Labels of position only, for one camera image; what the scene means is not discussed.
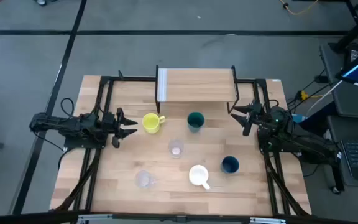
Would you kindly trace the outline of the black stand pole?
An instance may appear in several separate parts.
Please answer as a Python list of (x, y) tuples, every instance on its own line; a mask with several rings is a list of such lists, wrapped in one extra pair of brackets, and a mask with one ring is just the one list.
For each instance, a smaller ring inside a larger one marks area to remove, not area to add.
[(342, 53), (345, 48), (353, 42), (358, 37), (358, 14), (356, 12), (356, 7), (352, 5), (351, 0), (343, 0), (346, 3), (346, 6), (351, 13), (355, 26), (345, 35), (343, 36), (336, 44), (331, 45), (331, 49), (335, 53)]

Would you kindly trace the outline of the black crossbar with silver brackets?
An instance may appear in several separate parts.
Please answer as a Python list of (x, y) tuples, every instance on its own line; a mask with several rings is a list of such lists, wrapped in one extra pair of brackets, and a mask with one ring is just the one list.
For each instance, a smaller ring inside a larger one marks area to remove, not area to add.
[(240, 222), (242, 224), (358, 224), (358, 222), (319, 218), (316, 216), (274, 215), (230, 216), (230, 215), (172, 215), (143, 213), (99, 213), (88, 210), (51, 210), (42, 213), (25, 213), (0, 216), (0, 224), (62, 224), (96, 220), (159, 220), (174, 223), (189, 222)]

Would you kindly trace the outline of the grey side desk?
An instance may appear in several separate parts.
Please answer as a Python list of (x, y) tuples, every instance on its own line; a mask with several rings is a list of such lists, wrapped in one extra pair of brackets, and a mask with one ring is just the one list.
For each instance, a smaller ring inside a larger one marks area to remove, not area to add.
[[(334, 105), (335, 114), (328, 118), (328, 124), (334, 140), (339, 141), (339, 145), (342, 148), (342, 140), (358, 139), (358, 86), (335, 77), (338, 72), (354, 59), (348, 60), (346, 58), (350, 55), (349, 53), (334, 52), (331, 49), (331, 45), (333, 44), (322, 45), (320, 52), (327, 71), (328, 80), (333, 85), (332, 104)], [(358, 187), (358, 180), (352, 178), (345, 154), (342, 166), (346, 185)]]

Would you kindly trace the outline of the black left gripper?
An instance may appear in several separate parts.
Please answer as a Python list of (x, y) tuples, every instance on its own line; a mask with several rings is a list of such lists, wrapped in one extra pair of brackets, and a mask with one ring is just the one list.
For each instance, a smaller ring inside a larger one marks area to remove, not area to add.
[(109, 112), (102, 120), (102, 127), (108, 134), (113, 134), (112, 145), (115, 148), (119, 148), (120, 139), (124, 139), (128, 135), (135, 133), (137, 129), (122, 129), (121, 125), (132, 126), (138, 124), (137, 121), (133, 121), (124, 117), (122, 108), (118, 108), (116, 114)]

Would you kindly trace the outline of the yellow mug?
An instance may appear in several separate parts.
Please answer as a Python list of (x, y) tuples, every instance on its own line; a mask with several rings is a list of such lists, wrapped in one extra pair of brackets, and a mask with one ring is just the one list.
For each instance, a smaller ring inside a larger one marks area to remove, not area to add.
[(159, 116), (154, 113), (146, 114), (143, 117), (142, 125), (144, 130), (149, 134), (155, 134), (159, 131), (162, 123), (166, 121), (164, 116)]

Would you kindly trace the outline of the small clear glass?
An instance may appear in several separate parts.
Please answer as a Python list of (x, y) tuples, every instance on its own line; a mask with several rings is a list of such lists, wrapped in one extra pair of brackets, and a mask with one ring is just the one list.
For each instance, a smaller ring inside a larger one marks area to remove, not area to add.
[(181, 140), (174, 139), (169, 142), (168, 150), (173, 158), (179, 158), (182, 155), (184, 143)]

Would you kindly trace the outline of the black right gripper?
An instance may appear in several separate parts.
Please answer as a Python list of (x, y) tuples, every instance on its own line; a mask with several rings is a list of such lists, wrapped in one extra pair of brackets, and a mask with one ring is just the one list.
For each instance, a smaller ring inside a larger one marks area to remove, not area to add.
[(231, 114), (231, 117), (234, 118), (241, 126), (244, 126), (243, 135), (248, 136), (253, 124), (257, 122), (259, 116), (262, 115), (262, 104), (257, 100), (252, 100), (246, 106), (235, 106), (234, 110), (247, 114), (247, 116), (240, 116), (238, 114)]

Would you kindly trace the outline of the dark blue cup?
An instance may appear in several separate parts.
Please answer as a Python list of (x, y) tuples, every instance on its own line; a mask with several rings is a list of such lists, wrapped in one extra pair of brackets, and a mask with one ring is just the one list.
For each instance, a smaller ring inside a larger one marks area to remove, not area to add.
[(221, 170), (227, 174), (236, 173), (239, 170), (239, 161), (234, 156), (226, 156), (221, 162)]

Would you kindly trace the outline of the wooden shelf with black legs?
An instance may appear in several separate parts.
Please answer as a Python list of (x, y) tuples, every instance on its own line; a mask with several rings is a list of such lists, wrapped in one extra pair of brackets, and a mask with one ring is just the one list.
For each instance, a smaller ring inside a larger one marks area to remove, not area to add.
[(228, 112), (240, 100), (235, 66), (156, 68), (155, 103), (225, 102)]

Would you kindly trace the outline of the white mug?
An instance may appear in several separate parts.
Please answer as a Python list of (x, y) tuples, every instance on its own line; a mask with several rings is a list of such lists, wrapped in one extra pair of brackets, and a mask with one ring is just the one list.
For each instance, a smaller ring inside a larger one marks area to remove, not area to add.
[(211, 187), (208, 184), (209, 172), (202, 165), (195, 165), (189, 170), (189, 181), (195, 186), (203, 186), (206, 190)]

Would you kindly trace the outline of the dark green cup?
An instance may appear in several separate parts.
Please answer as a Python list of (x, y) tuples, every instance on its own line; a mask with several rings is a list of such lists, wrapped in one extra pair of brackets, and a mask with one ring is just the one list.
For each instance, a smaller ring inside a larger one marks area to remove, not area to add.
[(197, 133), (204, 125), (204, 116), (200, 112), (192, 112), (187, 117), (188, 128), (192, 133)]

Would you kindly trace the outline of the yellow power plug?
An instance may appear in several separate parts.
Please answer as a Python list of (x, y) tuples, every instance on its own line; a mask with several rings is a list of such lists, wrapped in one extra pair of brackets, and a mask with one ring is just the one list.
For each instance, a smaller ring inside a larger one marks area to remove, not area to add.
[(321, 98), (322, 96), (323, 95), (309, 95), (304, 90), (300, 90), (300, 91), (297, 92), (295, 98), (297, 100), (303, 101), (303, 100), (306, 100), (308, 98)]

